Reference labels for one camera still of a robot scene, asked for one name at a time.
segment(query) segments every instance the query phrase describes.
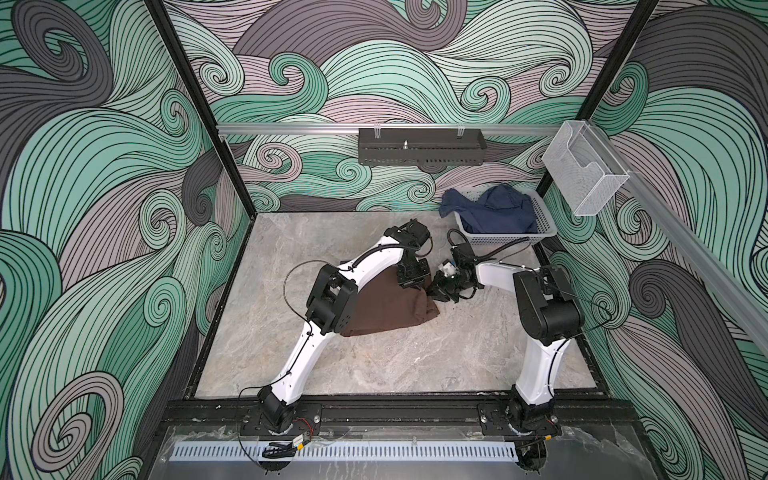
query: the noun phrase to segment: clear plastic sheet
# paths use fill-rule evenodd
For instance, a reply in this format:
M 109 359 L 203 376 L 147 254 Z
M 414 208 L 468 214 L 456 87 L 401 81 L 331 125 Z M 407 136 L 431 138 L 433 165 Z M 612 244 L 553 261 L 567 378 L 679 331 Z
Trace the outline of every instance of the clear plastic sheet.
M 242 437 L 243 442 L 258 440 Z M 320 429 L 307 449 L 344 441 L 465 441 L 472 445 L 496 442 L 500 437 L 483 437 L 476 429 L 456 427 L 355 427 L 344 431 Z M 150 480 L 202 480 L 208 478 L 247 478 L 253 475 L 290 480 L 358 480 L 365 478 L 428 480 L 431 478 L 527 478 L 510 462 L 291 462 L 278 472 L 265 472 L 250 461 L 179 462 L 170 461 L 176 442 L 224 441 L 239 448 L 235 425 L 199 425 L 169 428 L 158 453 Z M 563 435 L 546 443 L 547 461 L 539 478 L 656 478 L 640 442 L 629 425 L 585 425 L 583 429 L 564 427 Z

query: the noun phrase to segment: aluminum rail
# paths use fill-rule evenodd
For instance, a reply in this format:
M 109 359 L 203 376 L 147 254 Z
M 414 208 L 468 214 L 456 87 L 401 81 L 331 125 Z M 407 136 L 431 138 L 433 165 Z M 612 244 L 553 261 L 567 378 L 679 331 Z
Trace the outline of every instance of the aluminum rail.
M 312 122 L 218 124 L 220 135 L 357 135 L 361 128 L 479 128 L 485 136 L 554 137 L 560 125 L 530 124 L 320 124 Z

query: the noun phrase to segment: gray swirl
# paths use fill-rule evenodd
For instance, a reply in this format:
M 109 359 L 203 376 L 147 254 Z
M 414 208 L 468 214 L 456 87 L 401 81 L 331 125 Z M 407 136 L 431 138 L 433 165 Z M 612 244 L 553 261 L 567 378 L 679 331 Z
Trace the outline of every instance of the gray swirl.
M 123 390 L 118 380 L 106 372 L 90 372 L 79 376 L 61 389 L 48 404 L 32 438 L 32 461 L 38 470 L 57 472 L 81 454 L 91 433 L 92 421 L 87 413 L 79 412 L 67 419 L 56 438 L 59 443 L 66 442 L 64 447 L 54 447 L 50 438 L 59 416 L 66 407 L 80 397 L 88 395 L 97 395 L 104 401 L 104 423 L 91 450 L 78 463 L 68 480 L 93 478 L 123 416 Z

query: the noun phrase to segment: blue clothing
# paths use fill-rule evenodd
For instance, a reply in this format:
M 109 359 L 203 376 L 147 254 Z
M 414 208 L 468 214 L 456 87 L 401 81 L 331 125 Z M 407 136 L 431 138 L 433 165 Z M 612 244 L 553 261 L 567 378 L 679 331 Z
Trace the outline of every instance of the blue clothing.
M 455 189 L 442 195 L 440 217 L 458 212 L 469 233 L 538 233 L 531 198 L 509 185 L 489 188 L 473 202 Z

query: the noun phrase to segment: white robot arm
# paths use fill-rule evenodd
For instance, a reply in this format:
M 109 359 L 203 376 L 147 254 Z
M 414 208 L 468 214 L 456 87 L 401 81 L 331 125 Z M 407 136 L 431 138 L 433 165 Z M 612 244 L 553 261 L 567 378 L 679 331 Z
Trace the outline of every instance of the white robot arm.
M 392 237 L 381 237 L 372 249 L 394 244 L 399 244 L 399 242 Z M 396 265 L 402 259 L 403 251 L 401 248 L 394 247 L 380 250 L 363 259 L 359 265 L 353 268 L 352 265 L 357 260 L 355 258 L 338 266 L 339 275 L 343 279 L 354 282 L 357 291 L 360 291 L 373 277 L 385 269 Z M 340 328 L 331 329 L 325 333 L 313 322 L 306 324 L 285 366 L 277 376 L 278 379 L 281 377 L 282 379 L 272 385 L 272 392 L 278 399 L 284 401 L 287 405 L 299 399 L 304 391 L 306 380 L 309 378 L 317 359 L 320 357 L 320 353 L 323 352 L 328 342 L 337 335 L 337 332 L 346 325 L 346 321 L 344 319 L 341 320 L 343 324 Z
M 401 286 L 418 285 L 429 275 L 426 260 L 414 252 L 429 238 L 429 231 L 416 220 L 387 229 L 364 254 L 338 267 L 320 269 L 307 300 L 307 325 L 290 357 L 270 386 L 259 391 L 262 412 L 276 432 L 286 430 L 293 408 L 325 345 L 352 319 L 357 292 L 386 268 L 398 266 Z M 520 320 L 528 334 L 523 369 L 511 391 L 510 423 L 521 434 L 554 435 L 549 422 L 553 409 L 554 379 L 562 361 L 560 354 L 578 333 L 583 316 L 562 270 L 545 266 L 538 270 L 476 257 L 468 243 L 452 248 L 453 268 L 435 273 L 427 294 L 434 300 L 458 302 L 467 288 L 495 286 L 517 297 Z M 552 295 L 547 300 L 545 295 Z
M 306 302 L 306 325 L 276 380 L 257 395 L 276 431 L 290 426 L 293 404 L 301 397 L 320 354 L 352 319 L 357 293 L 394 265 L 398 266 L 398 282 L 404 288 L 419 285 L 429 275 L 426 259 L 419 260 L 414 254 L 428 238 L 429 230 L 410 220 L 387 229 L 373 247 L 354 260 L 320 269 Z

